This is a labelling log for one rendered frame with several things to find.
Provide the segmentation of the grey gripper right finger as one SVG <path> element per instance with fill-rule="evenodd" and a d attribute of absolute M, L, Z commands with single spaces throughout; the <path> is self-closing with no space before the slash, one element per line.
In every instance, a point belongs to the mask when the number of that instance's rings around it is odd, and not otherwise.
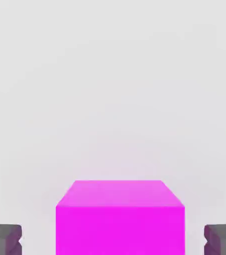
<path fill-rule="evenodd" d="M 205 225 L 204 255 L 226 255 L 226 224 Z"/>

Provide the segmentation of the small magenta cube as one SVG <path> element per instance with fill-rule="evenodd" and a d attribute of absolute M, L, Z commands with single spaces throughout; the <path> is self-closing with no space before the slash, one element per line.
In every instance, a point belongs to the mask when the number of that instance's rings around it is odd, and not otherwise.
<path fill-rule="evenodd" d="M 185 255 L 185 207 L 160 180 L 75 181 L 56 206 L 56 255 Z"/>

